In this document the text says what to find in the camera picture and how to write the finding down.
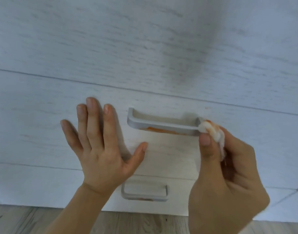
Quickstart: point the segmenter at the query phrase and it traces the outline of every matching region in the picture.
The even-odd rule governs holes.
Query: orange residue
[[[149,126],[146,129],[143,129],[143,130],[152,131],[152,132],[158,132],[158,133],[174,134],[174,135],[185,135],[185,134],[178,133],[176,131],[163,130],[163,129],[158,129],[158,128],[154,128],[154,127],[151,127],[151,126]]]

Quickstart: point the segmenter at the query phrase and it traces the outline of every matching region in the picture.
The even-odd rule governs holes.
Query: floor
[[[41,234],[61,209],[0,205],[0,233]],[[189,233],[188,217],[101,212],[91,233]],[[298,223],[253,221],[241,234],[298,234]]]

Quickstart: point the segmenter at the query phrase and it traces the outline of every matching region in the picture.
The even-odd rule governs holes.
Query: white drawer handle
[[[121,196],[127,200],[143,200],[143,201],[158,201],[166,202],[169,199],[169,186],[165,185],[165,196],[162,195],[146,195],[146,194],[132,194],[125,192],[125,182],[121,186]]]
[[[135,118],[133,116],[133,111],[133,108],[129,108],[127,115],[127,124],[131,128],[168,134],[181,134],[192,136],[199,136],[200,134],[200,128],[198,126],[200,125],[201,121],[203,121],[202,118],[196,118],[195,126],[186,126]]]

